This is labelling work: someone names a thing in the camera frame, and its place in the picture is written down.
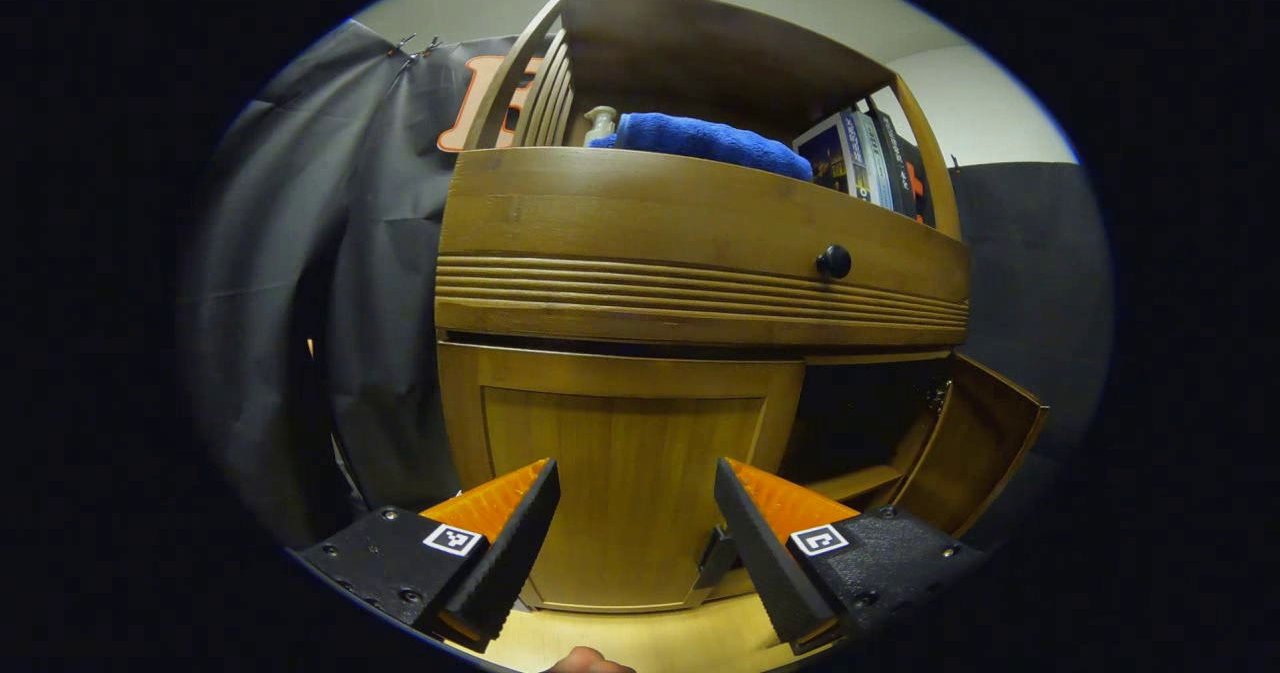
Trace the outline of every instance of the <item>human hand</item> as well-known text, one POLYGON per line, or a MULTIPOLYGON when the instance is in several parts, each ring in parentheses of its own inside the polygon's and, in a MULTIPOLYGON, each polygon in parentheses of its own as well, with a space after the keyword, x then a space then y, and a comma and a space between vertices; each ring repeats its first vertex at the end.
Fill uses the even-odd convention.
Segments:
POLYGON ((636 673, 635 668, 618 665, 604 660, 604 655, 594 647, 573 646, 568 655, 556 661, 543 673, 636 673))

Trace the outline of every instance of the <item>white wall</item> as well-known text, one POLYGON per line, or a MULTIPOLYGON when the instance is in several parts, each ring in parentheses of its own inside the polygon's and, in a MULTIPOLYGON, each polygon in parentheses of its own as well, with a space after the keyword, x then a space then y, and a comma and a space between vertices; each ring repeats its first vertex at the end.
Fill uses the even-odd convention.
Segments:
MULTIPOLYGON (((973 45, 925 50, 884 63, 910 86, 942 157, 975 162, 1078 162, 1057 123, 1020 82, 973 45)), ((890 91, 872 96, 901 137, 915 143, 890 91)))
MULTIPOLYGON (((942 154, 960 164, 1075 162, 1039 104, 957 32, 905 0, 726 0, 827 35, 899 72, 929 118, 942 154)), ((378 0, 356 20, 407 49, 517 35, 547 0, 378 0)), ((914 141, 892 93, 876 102, 914 141)))

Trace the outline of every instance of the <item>wooden floor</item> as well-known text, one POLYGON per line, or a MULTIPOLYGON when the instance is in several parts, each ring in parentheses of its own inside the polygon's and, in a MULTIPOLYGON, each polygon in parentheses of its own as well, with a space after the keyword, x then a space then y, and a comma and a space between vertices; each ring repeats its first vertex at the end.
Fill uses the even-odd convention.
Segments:
POLYGON ((481 658, 525 673, 538 673, 579 645, 594 647, 636 673, 758 673, 805 658, 792 655, 791 646, 778 642, 755 594, 669 613, 628 615, 512 610, 502 636, 489 644, 481 658))

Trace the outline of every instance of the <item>cabinet door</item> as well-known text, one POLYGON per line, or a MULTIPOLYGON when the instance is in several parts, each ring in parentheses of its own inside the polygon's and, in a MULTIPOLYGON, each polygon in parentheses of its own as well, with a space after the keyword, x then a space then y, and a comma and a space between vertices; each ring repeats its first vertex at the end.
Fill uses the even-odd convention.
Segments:
POLYGON ((1004 491, 1047 415, 1029 392, 956 354, 937 426, 893 503, 964 535, 1004 491))
POLYGON ((525 603, 639 613, 698 603, 719 521, 716 459, 776 471, 800 362, 622 358, 439 344, 440 392, 466 487, 559 463, 561 503, 525 603))

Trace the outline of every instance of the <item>open cabinet door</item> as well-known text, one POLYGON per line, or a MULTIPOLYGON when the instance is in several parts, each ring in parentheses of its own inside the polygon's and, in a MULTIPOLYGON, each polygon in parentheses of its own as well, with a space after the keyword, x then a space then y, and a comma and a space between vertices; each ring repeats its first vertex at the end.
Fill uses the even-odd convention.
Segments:
POLYGON ((892 503, 960 537, 1018 471, 1048 408, 964 354, 952 363, 933 435, 892 503))

